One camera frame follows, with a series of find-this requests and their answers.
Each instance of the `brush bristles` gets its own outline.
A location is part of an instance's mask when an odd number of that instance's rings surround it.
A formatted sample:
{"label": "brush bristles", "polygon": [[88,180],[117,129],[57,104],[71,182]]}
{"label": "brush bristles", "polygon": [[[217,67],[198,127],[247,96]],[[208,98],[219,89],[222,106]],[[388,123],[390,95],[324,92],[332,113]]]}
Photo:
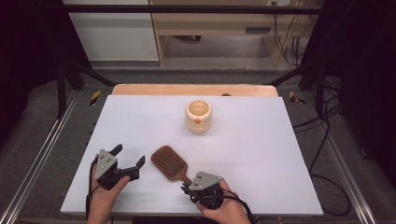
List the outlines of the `brush bristles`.
{"label": "brush bristles", "polygon": [[180,172],[187,163],[171,147],[163,146],[157,149],[151,156],[151,161],[171,179]]}

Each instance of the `white table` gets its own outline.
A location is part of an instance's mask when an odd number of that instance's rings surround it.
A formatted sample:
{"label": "white table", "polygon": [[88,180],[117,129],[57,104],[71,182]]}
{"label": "white table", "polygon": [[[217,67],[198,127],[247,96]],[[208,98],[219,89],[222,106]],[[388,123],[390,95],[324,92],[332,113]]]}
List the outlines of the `white table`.
{"label": "white table", "polygon": [[[184,107],[192,100],[212,105],[207,133],[185,127]],[[323,214],[280,97],[108,96],[61,212],[85,215],[90,164],[101,148],[117,144],[123,144],[119,168],[135,166],[143,155],[146,164],[120,194],[114,215],[201,215],[182,182],[168,180],[151,162],[162,145],[186,160],[190,179],[199,171],[224,177],[254,216]]]}

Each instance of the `person's hand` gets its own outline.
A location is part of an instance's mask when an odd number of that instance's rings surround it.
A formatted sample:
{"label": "person's hand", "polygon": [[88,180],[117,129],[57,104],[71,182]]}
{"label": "person's hand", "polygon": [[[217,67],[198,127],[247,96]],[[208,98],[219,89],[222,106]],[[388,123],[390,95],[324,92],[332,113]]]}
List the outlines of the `person's hand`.
{"label": "person's hand", "polygon": [[[225,180],[221,180],[219,184],[222,189],[225,189],[223,195],[235,197],[233,195],[234,192],[231,193],[232,191],[230,190],[230,187],[228,187]],[[250,223],[242,204],[232,199],[224,199],[223,204],[217,210],[208,209],[199,203],[196,203],[196,206],[202,212],[204,217],[213,219],[219,224]]]}
{"label": "person's hand", "polygon": [[[92,173],[95,174],[96,165],[93,166]],[[92,189],[94,190],[91,199],[90,213],[87,224],[106,223],[113,209],[114,202],[123,188],[128,184],[131,177],[123,177],[111,190],[99,187],[99,183],[92,175]]]}

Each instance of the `black metal pole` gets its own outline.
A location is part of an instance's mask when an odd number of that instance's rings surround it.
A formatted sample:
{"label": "black metal pole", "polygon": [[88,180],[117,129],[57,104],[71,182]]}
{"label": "black metal pole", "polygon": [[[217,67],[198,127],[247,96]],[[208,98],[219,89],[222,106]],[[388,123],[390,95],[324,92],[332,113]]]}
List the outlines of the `black metal pole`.
{"label": "black metal pole", "polygon": [[340,12],[325,7],[243,7],[243,6],[169,6],[169,5],[43,5],[78,13],[214,13],[214,14],[288,14],[322,15]]}

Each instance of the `hairbrush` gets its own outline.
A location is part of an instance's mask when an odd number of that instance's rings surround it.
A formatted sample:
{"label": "hairbrush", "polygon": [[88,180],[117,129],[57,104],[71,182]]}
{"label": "hairbrush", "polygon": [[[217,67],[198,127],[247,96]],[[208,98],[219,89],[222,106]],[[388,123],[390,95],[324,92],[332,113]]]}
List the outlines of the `hairbrush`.
{"label": "hairbrush", "polygon": [[162,146],[151,156],[151,161],[170,180],[181,179],[186,183],[191,180],[186,176],[187,163],[171,147]]}

